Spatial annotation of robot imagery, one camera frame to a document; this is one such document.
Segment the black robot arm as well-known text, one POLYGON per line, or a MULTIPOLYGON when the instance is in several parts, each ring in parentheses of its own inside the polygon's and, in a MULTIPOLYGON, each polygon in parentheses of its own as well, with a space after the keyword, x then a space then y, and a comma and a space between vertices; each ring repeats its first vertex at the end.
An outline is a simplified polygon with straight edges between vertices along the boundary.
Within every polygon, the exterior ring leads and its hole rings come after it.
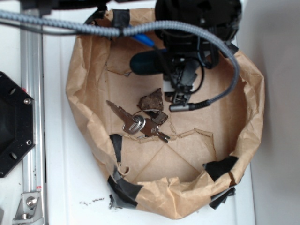
POLYGON ((130 62, 138 75, 162 73, 172 87, 166 93, 172 112, 207 107, 228 95, 236 86, 240 68, 231 50, 231 41, 239 28, 241 3, 238 0, 158 0, 154 21, 130 25, 129 11, 114 10, 112 24, 99 26, 107 37, 132 37, 151 47, 136 54, 130 62), (212 69, 223 54, 232 62, 233 79, 217 96, 190 103, 196 70, 212 69))

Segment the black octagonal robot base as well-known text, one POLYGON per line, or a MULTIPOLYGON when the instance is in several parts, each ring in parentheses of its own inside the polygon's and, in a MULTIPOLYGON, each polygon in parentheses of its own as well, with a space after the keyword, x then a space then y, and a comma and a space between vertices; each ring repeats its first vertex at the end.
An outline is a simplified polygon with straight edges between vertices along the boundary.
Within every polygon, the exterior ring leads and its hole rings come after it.
POLYGON ((5 178, 35 146, 34 99, 0 73, 0 177, 5 178))

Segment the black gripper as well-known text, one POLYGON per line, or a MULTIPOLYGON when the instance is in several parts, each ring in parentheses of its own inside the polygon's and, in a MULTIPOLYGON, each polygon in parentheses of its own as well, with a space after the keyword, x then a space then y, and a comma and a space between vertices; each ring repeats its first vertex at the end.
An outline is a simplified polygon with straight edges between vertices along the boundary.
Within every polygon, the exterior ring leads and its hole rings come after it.
POLYGON ((204 69, 212 69, 218 64, 218 49, 206 39, 183 31, 163 30, 161 38, 166 47, 163 59, 169 69, 165 77, 173 88, 168 101, 174 105, 186 105, 191 95, 201 88, 204 69), (198 68, 202 71, 202 81, 193 90, 198 68))

